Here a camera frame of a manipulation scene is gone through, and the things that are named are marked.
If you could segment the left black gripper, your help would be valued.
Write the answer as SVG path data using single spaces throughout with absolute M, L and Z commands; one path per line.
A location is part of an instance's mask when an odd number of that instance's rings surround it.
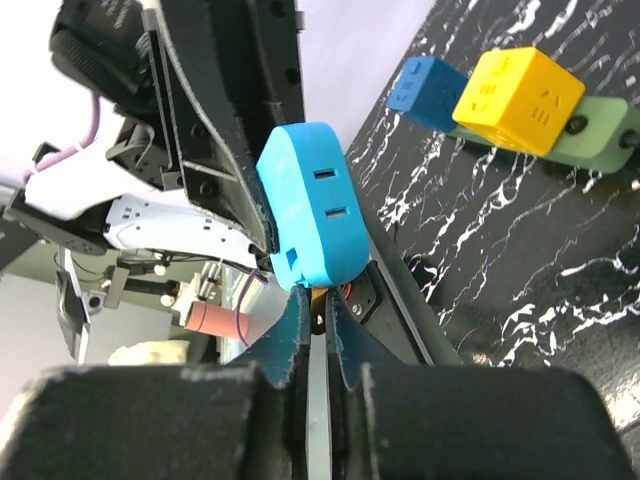
M 237 229 L 259 251 L 273 253 L 277 232 L 256 163 L 275 125 L 234 106 L 227 95 L 210 2 L 161 1 L 156 8 L 184 189 L 193 206 Z M 61 73 L 113 103 L 125 118 L 106 157 L 163 189 L 169 159 L 142 5 L 64 1 L 49 49 Z

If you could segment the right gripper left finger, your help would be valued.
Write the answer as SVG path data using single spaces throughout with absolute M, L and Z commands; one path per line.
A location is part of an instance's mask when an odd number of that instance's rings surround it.
M 306 289 L 222 365 L 62 367 L 1 426 L 5 479 L 303 479 Z

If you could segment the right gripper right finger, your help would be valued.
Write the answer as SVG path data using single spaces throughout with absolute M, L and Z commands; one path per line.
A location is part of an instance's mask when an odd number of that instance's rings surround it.
M 626 479 L 607 409 L 562 369 L 408 365 L 326 297 L 337 479 Z

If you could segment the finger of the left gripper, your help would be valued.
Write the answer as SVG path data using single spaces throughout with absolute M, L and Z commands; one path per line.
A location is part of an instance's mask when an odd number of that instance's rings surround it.
M 272 125 L 305 120 L 293 1 L 211 1 L 209 13 L 227 95 Z

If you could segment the light blue plug adapter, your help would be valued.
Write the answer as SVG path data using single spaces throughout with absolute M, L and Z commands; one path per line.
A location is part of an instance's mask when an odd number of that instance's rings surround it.
M 286 291 L 332 288 L 354 280 L 369 261 L 369 239 L 349 168 L 330 125 L 282 125 L 256 165 L 279 250 L 270 255 Z

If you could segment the blue cube socket adapter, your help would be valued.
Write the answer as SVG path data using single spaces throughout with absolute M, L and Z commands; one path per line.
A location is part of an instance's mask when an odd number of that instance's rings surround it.
M 450 133 L 457 126 L 453 111 L 467 83 L 465 74 L 437 57 L 410 57 L 386 107 L 428 130 Z

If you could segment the yellow cube socket adapter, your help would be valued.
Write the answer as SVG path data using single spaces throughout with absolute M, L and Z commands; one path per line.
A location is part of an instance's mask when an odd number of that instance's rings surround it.
M 487 51 L 452 118 L 496 146 L 541 157 L 585 91 L 582 81 L 535 47 Z

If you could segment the green power strip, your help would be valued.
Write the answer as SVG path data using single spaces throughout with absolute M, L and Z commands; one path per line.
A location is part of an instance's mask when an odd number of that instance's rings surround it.
M 613 174 L 639 147 L 639 110 L 621 98 L 585 96 L 568 114 L 548 101 L 509 107 L 495 126 L 470 130 L 462 124 L 453 138 Z

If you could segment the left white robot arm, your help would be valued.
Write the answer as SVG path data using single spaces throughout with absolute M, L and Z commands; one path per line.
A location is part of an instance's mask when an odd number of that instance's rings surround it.
M 123 118 L 42 144 L 3 215 L 64 252 L 145 249 L 270 269 L 278 234 L 257 163 L 304 120 L 292 1 L 65 1 L 51 59 Z

